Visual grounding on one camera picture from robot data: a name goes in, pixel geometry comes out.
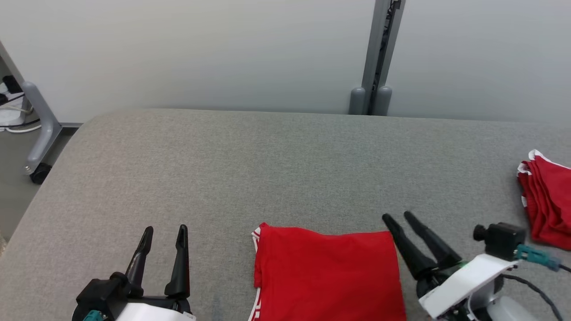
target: white trim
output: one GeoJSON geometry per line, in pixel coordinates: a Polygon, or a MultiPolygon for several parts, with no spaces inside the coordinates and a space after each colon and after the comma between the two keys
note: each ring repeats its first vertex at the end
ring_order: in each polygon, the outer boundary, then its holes
{"type": "MultiPolygon", "coordinates": [[[[254,241],[254,249],[256,253],[258,253],[258,242],[260,241],[260,235],[262,234],[262,229],[258,227],[254,232],[252,232],[252,240],[254,241]]],[[[260,299],[260,290],[261,288],[257,288],[256,290],[256,300],[254,301],[254,307],[252,308],[252,312],[250,312],[250,317],[248,321],[254,321],[260,318],[260,309],[262,308],[262,300],[260,299]]]]}
{"type": "Polygon", "coordinates": [[[524,163],[520,163],[520,164],[517,166],[517,173],[518,173],[518,174],[519,174],[519,173],[528,174],[528,175],[531,175],[531,174],[532,174],[532,172],[530,171],[530,169],[529,169],[529,167],[527,166],[527,164],[524,164],[524,163]]]}
{"type": "Polygon", "coordinates": [[[535,156],[539,156],[539,157],[543,158],[544,160],[550,162],[551,164],[555,164],[555,165],[557,165],[557,166],[561,166],[561,167],[563,167],[563,168],[567,168],[568,170],[571,170],[571,168],[568,168],[568,167],[563,166],[563,165],[561,165],[561,164],[558,164],[558,163],[556,163],[556,162],[552,162],[549,158],[543,156],[543,154],[542,154],[540,151],[536,150],[536,149],[530,151],[528,156],[529,156],[529,159],[532,160],[532,161],[535,161],[535,156]]]}

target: white cable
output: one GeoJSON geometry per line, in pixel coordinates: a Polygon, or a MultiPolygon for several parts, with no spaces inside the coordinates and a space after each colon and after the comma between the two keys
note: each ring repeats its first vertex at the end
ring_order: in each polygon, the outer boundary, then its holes
{"type": "Polygon", "coordinates": [[[30,114],[32,113],[32,111],[34,111],[34,108],[33,108],[33,107],[32,107],[32,108],[30,108],[30,110],[25,110],[25,109],[22,109],[22,108],[19,108],[19,107],[15,107],[15,106],[10,106],[10,105],[2,105],[2,106],[0,106],[0,108],[2,108],[2,109],[13,109],[13,110],[18,110],[18,111],[21,111],[21,112],[23,112],[23,113],[24,113],[24,114],[26,114],[26,115],[30,115],[30,114]]]}
{"type": "Polygon", "coordinates": [[[11,133],[23,134],[23,133],[29,133],[29,132],[34,131],[34,130],[39,129],[39,128],[42,128],[42,125],[37,125],[35,127],[28,128],[28,129],[22,129],[22,130],[14,130],[11,128],[5,128],[5,129],[11,133]]]}

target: white wall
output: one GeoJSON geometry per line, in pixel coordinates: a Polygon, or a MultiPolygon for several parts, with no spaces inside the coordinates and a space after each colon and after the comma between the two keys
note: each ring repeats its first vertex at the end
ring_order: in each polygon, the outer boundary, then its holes
{"type": "Polygon", "coordinates": [[[60,122],[124,107],[346,113],[374,0],[8,0],[0,41],[60,122]]]}
{"type": "Polygon", "coordinates": [[[407,0],[388,115],[571,120],[571,1],[407,0]]]}

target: black cable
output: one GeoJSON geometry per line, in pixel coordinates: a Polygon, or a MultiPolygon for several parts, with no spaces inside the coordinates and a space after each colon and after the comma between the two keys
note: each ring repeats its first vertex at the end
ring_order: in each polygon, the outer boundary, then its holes
{"type": "Polygon", "coordinates": [[[23,123],[23,124],[20,124],[20,125],[0,126],[0,128],[23,127],[23,126],[28,126],[28,125],[35,124],[35,123],[37,123],[37,122],[39,122],[39,118],[38,118],[38,119],[35,119],[35,120],[31,121],[31,122],[23,123]]]}
{"type": "Polygon", "coordinates": [[[541,298],[545,302],[547,302],[547,304],[549,304],[549,306],[551,307],[551,310],[553,310],[553,314],[555,314],[555,318],[557,318],[557,321],[563,321],[563,317],[561,316],[561,313],[559,312],[559,310],[555,306],[555,303],[553,303],[553,301],[551,301],[551,299],[549,299],[543,291],[541,291],[538,287],[533,285],[530,281],[523,279],[523,278],[520,278],[519,276],[515,276],[515,275],[500,274],[500,276],[504,279],[515,280],[515,281],[518,281],[520,283],[523,283],[523,284],[527,285],[529,288],[531,288],[533,291],[539,293],[539,295],[541,295],[541,298]]]}
{"type": "Polygon", "coordinates": [[[24,96],[25,96],[25,95],[21,95],[21,96],[18,96],[18,97],[14,97],[14,98],[8,100],[7,102],[5,102],[4,105],[5,105],[6,103],[13,102],[14,100],[19,99],[19,98],[22,98],[22,97],[24,97],[24,96]]]}
{"type": "Polygon", "coordinates": [[[568,266],[564,266],[563,264],[559,264],[559,268],[571,273],[571,268],[569,268],[568,266]]]}

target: caster wheel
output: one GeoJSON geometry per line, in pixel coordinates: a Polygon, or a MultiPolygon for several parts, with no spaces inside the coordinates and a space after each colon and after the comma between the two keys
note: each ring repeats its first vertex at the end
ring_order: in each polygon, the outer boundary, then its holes
{"type": "Polygon", "coordinates": [[[30,174],[30,179],[34,184],[41,185],[50,173],[51,166],[46,163],[40,163],[36,170],[30,174]]]}

